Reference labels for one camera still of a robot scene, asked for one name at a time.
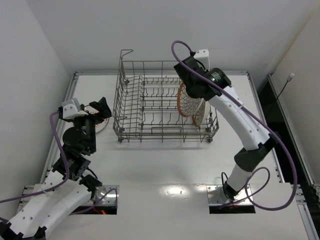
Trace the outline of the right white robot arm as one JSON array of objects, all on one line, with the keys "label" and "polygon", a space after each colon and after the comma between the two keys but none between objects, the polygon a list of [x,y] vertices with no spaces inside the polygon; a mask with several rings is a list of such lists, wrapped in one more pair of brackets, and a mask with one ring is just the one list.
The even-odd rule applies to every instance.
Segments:
[{"label": "right white robot arm", "polygon": [[244,188],[259,163],[275,146],[276,141],[259,122],[246,114],[230,79],[219,68],[205,71],[193,56],[174,66],[183,81],[187,95],[204,99],[229,123],[243,148],[234,156],[235,166],[226,182],[214,190],[215,203],[225,204],[235,199]]}]

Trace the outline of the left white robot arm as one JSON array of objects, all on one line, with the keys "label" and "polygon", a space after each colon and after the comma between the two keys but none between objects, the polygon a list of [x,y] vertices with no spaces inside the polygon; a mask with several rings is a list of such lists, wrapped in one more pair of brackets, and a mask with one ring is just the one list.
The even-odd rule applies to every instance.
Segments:
[{"label": "left white robot arm", "polygon": [[18,197],[27,204],[11,219],[0,220],[4,240],[45,240],[68,216],[92,210],[116,188],[106,189],[93,174],[84,174],[91,163],[86,157],[96,148],[96,125],[112,116],[105,97],[89,107],[76,98],[61,104],[49,116],[60,157],[38,190]]}]

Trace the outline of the floral plate brown rim front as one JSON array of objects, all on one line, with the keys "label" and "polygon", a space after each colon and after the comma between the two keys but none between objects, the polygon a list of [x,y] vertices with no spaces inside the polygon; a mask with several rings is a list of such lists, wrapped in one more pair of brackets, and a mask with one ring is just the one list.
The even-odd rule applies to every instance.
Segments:
[{"label": "floral plate brown rim front", "polygon": [[202,98],[192,98],[187,94],[186,85],[181,82],[177,92],[177,109],[182,117],[192,116],[202,105]]}]

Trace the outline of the floral plate brown rim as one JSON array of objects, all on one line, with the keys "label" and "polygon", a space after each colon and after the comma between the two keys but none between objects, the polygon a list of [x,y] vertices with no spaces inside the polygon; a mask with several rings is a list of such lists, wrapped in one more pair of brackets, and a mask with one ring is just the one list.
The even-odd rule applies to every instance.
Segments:
[{"label": "floral plate brown rim", "polygon": [[206,119],[210,113],[210,104],[205,100],[202,101],[198,110],[192,115],[192,124],[196,127],[206,123]]},{"label": "floral plate brown rim", "polygon": [[202,105],[202,98],[192,98],[187,94],[186,85],[181,82],[177,92],[177,109],[182,117],[192,116]]}]

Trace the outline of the white plate red characters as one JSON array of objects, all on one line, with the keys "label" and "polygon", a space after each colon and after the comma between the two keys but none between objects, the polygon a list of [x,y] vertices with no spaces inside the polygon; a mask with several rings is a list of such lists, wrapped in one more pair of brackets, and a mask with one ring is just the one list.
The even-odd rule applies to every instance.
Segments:
[{"label": "white plate red characters", "polygon": [[[96,110],[95,108],[91,107],[90,105],[86,105],[86,106],[84,107],[84,110],[85,110],[86,112],[89,112],[89,113],[92,114],[92,115],[99,113],[98,110]],[[101,132],[101,131],[108,125],[109,120],[110,120],[109,118],[105,118],[105,119],[103,120],[103,122],[97,123],[97,124],[95,125],[95,133],[98,134],[99,132]]]}]

